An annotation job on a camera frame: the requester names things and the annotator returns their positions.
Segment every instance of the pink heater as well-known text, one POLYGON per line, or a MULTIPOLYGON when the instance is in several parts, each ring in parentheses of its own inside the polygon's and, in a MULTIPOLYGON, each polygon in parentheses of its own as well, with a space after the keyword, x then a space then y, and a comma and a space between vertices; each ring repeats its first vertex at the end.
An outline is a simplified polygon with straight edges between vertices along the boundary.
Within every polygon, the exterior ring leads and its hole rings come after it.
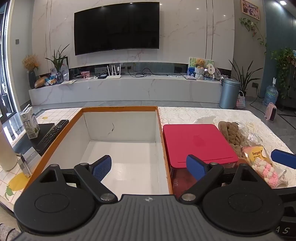
POLYGON ((269 121, 274 121, 274 118, 276 117, 276 106, 273 103, 268 104, 265 117, 269 121))

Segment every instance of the metal screw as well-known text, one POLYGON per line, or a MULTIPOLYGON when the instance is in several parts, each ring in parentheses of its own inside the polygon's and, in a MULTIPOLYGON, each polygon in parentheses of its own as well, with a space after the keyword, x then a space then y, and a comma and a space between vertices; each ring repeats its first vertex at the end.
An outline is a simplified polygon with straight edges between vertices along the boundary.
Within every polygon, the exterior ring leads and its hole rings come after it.
POLYGON ((112 193, 104 193, 101 195, 103 201, 112 201, 115 198, 115 195, 112 193))
POLYGON ((193 201, 194 199, 196 199, 196 196, 194 194, 191 193, 185 193, 182 195, 182 199, 184 201, 193 201))

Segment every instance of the white logo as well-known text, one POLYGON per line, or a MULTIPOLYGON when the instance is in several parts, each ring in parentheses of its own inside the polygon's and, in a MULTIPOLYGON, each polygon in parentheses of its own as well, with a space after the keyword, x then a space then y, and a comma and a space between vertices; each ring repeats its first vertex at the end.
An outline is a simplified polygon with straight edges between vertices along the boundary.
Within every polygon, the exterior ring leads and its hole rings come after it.
POLYGON ((151 202, 151 201, 153 201, 154 199, 151 198, 151 197, 147 197, 147 198, 145 198, 144 200, 147 201, 147 202, 151 202))

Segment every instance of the black tv screen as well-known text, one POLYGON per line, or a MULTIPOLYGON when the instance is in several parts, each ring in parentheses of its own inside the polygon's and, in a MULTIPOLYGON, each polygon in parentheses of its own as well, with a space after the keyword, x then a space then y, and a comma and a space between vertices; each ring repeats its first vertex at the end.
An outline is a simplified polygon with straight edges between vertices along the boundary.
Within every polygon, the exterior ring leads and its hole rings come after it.
POLYGON ((159 48, 159 2, 120 3, 74 14, 75 55, 159 48))

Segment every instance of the remote control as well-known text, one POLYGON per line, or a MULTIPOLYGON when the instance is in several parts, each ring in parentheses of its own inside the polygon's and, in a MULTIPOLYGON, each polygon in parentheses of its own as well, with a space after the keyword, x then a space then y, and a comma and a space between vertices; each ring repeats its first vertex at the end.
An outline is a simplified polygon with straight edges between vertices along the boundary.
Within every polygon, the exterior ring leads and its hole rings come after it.
POLYGON ((50 144, 56 139, 64 127, 69 123, 69 120, 61 120, 36 146, 36 151, 39 155, 43 155, 50 144))

